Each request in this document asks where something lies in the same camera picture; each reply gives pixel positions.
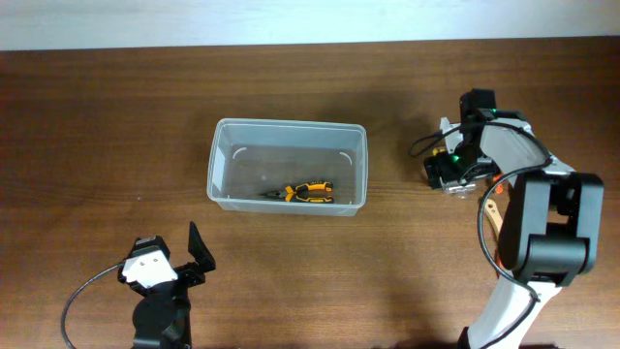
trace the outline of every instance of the black cable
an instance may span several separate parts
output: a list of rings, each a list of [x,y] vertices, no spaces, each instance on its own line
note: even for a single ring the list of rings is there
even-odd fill
[[[489,341],[488,343],[484,344],[481,349],[489,348],[492,345],[500,342],[501,340],[503,340],[504,338],[509,336],[532,313],[532,311],[534,310],[534,307],[536,306],[536,303],[541,301],[541,299],[540,299],[538,293],[536,292],[536,290],[534,290],[527,283],[523,283],[523,282],[520,282],[520,281],[516,280],[514,277],[512,277],[512,275],[508,274],[505,270],[503,270],[500,266],[498,266],[497,263],[495,263],[495,260],[493,259],[493,256],[491,256],[491,253],[489,252],[488,247],[486,246],[486,242],[484,241],[484,230],[483,230],[484,207],[486,206],[486,202],[488,201],[488,198],[495,192],[495,189],[500,184],[502,184],[503,182],[507,181],[508,179],[510,179],[510,178],[512,178],[514,176],[523,175],[523,174],[530,173],[530,172],[533,172],[533,171],[539,171],[539,170],[541,170],[541,169],[551,165],[551,163],[552,163],[551,154],[549,153],[549,151],[546,149],[546,147],[538,139],[536,139],[532,134],[526,132],[522,128],[510,125],[510,124],[506,124],[506,123],[493,122],[493,121],[490,121],[490,122],[472,122],[472,123],[468,123],[468,124],[464,124],[464,125],[461,124],[460,126],[457,126],[457,127],[454,127],[452,129],[450,129],[449,131],[447,131],[444,134],[438,135],[438,133],[435,133],[435,134],[433,134],[431,136],[427,136],[427,137],[421,138],[421,139],[415,141],[412,144],[412,146],[409,148],[409,152],[408,152],[408,154],[410,156],[418,157],[422,153],[424,153],[426,150],[432,148],[435,144],[437,144],[438,142],[443,140],[445,137],[449,136],[450,134],[452,134],[454,132],[461,131],[461,130],[467,130],[467,129],[482,128],[482,127],[485,127],[485,126],[494,126],[494,127],[505,128],[505,129],[511,129],[514,132],[524,136],[525,138],[530,140],[532,143],[534,143],[534,145],[541,151],[542,155],[544,156],[544,162],[542,164],[539,164],[539,165],[529,166],[529,167],[526,167],[526,168],[514,170],[512,172],[509,172],[507,174],[502,175],[495,183],[493,183],[486,190],[486,192],[482,196],[482,200],[480,201],[480,207],[478,209],[478,239],[479,239],[480,248],[482,249],[482,253],[484,254],[484,257],[486,258],[488,263],[491,265],[491,267],[493,267],[498,272],[498,274],[500,274],[502,277],[506,278],[508,281],[512,282],[513,284],[521,286],[524,289],[526,289],[529,292],[530,298],[531,298],[529,303],[528,303],[528,306],[521,313],[521,315],[512,323],[512,325],[510,327],[508,327],[498,337],[496,337],[495,339],[493,339],[493,340]],[[419,142],[421,142],[423,140],[431,139],[431,138],[436,138],[436,140],[433,141],[431,144],[429,144],[427,147],[425,147],[423,150],[419,151],[418,153],[416,153],[416,154],[412,154],[411,153],[411,151],[413,150],[413,148],[415,147],[415,145],[417,143],[419,143]]]
[[[442,131],[437,131],[434,134],[430,135],[430,136],[425,136],[422,137],[420,139],[418,139],[417,141],[415,141],[413,144],[411,144],[411,146],[409,147],[409,151],[407,152],[409,154],[409,156],[413,156],[413,157],[418,157],[420,154],[422,154],[424,151],[428,150],[431,146],[437,144],[437,142],[439,142],[440,140],[444,139],[446,136],[442,137]],[[423,149],[421,152],[419,152],[416,155],[412,155],[411,151],[414,150],[414,147],[416,146],[416,144],[425,141],[425,140],[430,140],[430,139],[437,139],[435,140],[433,143],[431,143],[429,146],[427,146],[425,149]]]
[[[551,165],[551,163],[553,162],[553,160],[551,159],[551,154],[546,149],[546,147],[544,147],[544,145],[538,139],[536,139],[534,136],[532,136],[530,133],[524,131],[523,129],[521,129],[519,127],[516,127],[516,126],[512,126],[512,125],[507,125],[507,124],[502,124],[502,123],[495,123],[495,122],[488,122],[487,125],[489,125],[489,126],[496,126],[496,127],[509,128],[509,129],[514,130],[518,134],[526,137],[527,139],[529,139],[531,142],[533,142],[537,146],[537,148],[544,155],[545,159],[544,159],[544,162],[542,164],[535,165],[535,166],[529,166],[529,167],[518,169],[518,170],[514,170],[512,172],[509,172],[507,174],[502,175],[495,183],[493,183],[488,189],[486,189],[486,192],[484,192],[484,195],[482,196],[482,200],[480,200],[480,207],[478,209],[478,239],[479,239],[480,248],[482,249],[482,253],[484,254],[484,257],[486,257],[486,260],[491,265],[491,267],[493,267],[502,277],[506,278],[508,281],[510,281],[510,282],[512,282],[512,283],[514,283],[516,285],[519,285],[519,286],[525,288],[530,293],[530,298],[531,298],[529,303],[528,303],[527,308],[525,309],[525,311],[523,313],[521,313],[521,315],[512,323],[512,325],[510,327],[508,327],[498,337],[496,337],[495,339],[491,340],[490,342],[484,344],[481,349],[489,348],[492,345],[500,342],[501,340],[503,340],[504,338],[509,336],[532,313],[532,311],[534,310],[534,307],[536,306],[536,303],[541,301],[541,299],[540,299],[538,293],[536,292],[536,290],[534,290],[527,283],[520,282],[520,281],[516,280],[514,277],[512,277],[512,275],[508,274],[505,270],[503,270],[500,266],[498,266],[497,263],[495,263],[495,260],[493,259],[493,256],[491,256],[491,253],[489,252],[488,247],[486,246],[486,242],[484,241],[483,223],[484,223],[484,208],[486,206],[486,202],[488,201],[488,198],[495,192],[495,189],[500,184],[502,184],[503,182],[507,181],[508,179],[510,179],[510,178],[512,178],[514,176],[517,176],[517,175],[523,175],[523,174],[530,173],[530,172],[533,172],[533,171],[542,170],[543,168]]]
[[[69,306],[71,306],[71,303],[76,299],[79,293],[82,292],[86,288],[86,286],[90,285],[95,280],[104,276],[105,274],[121,268],[124,264],[125,262],[121,262],[115,266],[109,267],[108,269],[98,273],[97,275],[93,276],[90,280],[86,281],[83,285],[79,286],[79,288],[69,297],[69,300],[65,304],[65,308],[62,310],[62,315],[60,316],[60,333],[62,334],[62,338],[65,340],[65,344],[67,344],[69,348],[76,349],[74,344],[71,342],[71,340],[67,336],[67,330],[65,329],[65,322],[67,321],[67,312],[69,311]]]

